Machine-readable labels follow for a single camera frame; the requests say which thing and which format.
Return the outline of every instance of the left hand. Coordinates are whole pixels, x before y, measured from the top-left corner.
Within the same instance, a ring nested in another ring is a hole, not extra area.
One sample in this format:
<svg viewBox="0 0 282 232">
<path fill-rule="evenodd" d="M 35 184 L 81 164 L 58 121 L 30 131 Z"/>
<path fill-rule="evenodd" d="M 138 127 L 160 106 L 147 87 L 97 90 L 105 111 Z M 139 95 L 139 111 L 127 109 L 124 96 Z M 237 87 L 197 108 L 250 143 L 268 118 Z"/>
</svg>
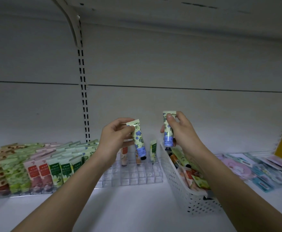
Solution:
<svg viewBox="0 0 282 232">
<path fill-rule="evenodd" d="M 134 144 L 134 141 L 124 142 L 125 139 L 132 139 L 131 133 L 134 132 L 134 126 L 126 125 L 130 121 L 134 121 L 134 119 L 118 118 L 102 129 L 96 152 L 103 159 L 106 169 L 115 162 L 116 154 L 120 148 Z"/>
</svg>

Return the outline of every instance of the acrylic display holder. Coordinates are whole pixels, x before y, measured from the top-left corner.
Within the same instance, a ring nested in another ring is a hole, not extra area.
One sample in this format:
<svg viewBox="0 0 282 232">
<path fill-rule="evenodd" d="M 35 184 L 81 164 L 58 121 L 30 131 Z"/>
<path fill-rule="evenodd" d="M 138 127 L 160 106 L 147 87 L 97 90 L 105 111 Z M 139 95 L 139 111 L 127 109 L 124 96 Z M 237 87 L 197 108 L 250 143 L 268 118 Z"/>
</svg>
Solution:
<svg viewBox="0 0 282 232">
<path fill-rule="evenodd" d="M 128 152 L 127 166 L 121 166 L 120 154 L 117 154 L 116 161 L 99 179 L 95 189 L 106 187 L 133 186 L 143 184 L 162 183 L 163 174 L 159 162 L 151 162 L 149 154 L 146 160 L 137 164 L 134 152 Z M 52 194 L 57 187 L 35 187 L 27 192 L 12 194 L 9 190 L 0 191 L 0 198 L 20 197 L 27 195 Z"/>
<path fill-rule="evenodd" d="M 135 152 L 128 152 L 127 156 L 128 164 L 123 167 L 120 154 L 117 154 L 115 163 L 105 171 L 95 189 L 162 183 L 163 175 L 157 158 L 156 162 L 151 162 L 149 154 L 147 154 L 146 160 L 137 164 Z"/>
<path fill-rule="evenodd" d="M 214 196 L 211 195 L 211 191 L 207 193 L 193 191 L 184 184 L 168 153 L 165 151 L 164 145 L 161 143 L 159 146 L 162 169 L 182 211 L 192 216 L 222 213 L 222 207 Z"/>
</svg>

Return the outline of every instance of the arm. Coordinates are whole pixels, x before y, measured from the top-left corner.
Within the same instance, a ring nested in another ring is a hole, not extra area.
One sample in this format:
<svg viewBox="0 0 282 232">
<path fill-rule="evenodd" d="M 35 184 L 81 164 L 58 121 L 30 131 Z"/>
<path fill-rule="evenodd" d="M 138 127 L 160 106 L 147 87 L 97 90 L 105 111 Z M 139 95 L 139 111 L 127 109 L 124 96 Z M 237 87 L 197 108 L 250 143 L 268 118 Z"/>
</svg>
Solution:
<svg viewBox="0 0 282 232">
<path fill-rule="evenodd" d="M 167 115 L 177 143 L 196 163 L 238 232 L 282 231 L 282 214 L 255 193 L 201 142 L 182 112 Z"/>
<path fill-rule="evenodd" d="M 72 231 L 98 180 L 114 163 L 118 150 L 133 144 L 133 141 L 124 142 L 124 139 L 131 138 L 134 127 L 121 125 L 133 120 L 119 118 L 105 126 L 98 149 L 91 158 L 12 232 Z"/>
</svg>

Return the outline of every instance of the right hand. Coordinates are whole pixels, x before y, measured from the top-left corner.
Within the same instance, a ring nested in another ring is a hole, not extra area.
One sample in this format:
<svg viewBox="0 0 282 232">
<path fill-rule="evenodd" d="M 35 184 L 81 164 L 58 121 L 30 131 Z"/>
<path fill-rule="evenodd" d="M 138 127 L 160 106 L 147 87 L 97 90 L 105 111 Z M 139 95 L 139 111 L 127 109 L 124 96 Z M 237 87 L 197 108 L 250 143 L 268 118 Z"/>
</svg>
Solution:
<svg viewBox="0 0 282 232">
<path fill-rule="evenodd" d="M 167 121 L 173 129 L 176 143 L 182 147 L 183 151 L 194 155 L 207 149 L 186 116 L 181 111 L 177 111 L 175 117 L 177 117 L 180 122 L 177 122 L 170 113 L 167 114 Z M 160 129 L 160 132 L 164 132 L 164 126 Z"/>
</svg>

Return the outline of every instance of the white wall panel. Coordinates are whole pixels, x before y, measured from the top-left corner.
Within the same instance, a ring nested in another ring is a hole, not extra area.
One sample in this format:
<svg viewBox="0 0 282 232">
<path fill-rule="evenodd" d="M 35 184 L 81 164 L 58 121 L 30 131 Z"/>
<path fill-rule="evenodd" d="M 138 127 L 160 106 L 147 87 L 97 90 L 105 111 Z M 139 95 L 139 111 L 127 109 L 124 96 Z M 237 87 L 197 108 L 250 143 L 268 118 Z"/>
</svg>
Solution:
<svg viewBox="0 0 282 232">
<path fill-rule="evenodd" d="M 89 84 L 282 92 L 282 44 L 82 24 Z"/>
<path fill-rule="evenodd" d="M 0 82 L 0 146 L 84 139 L 78 85 Z"/>
<path fill-rule="evenodd" d="M 162 138 L 162 111 L 181 110 L 215 154 L 270 151 L 282 132 L 282 93 L 90 86 L 90 136 L 117 117 L 140 119 L 143 139 Z"/>
<path fill-rule="evenodd" d="M 0 15 L 0 81 L 79 82 L 67 22 Z"/>
</svg>

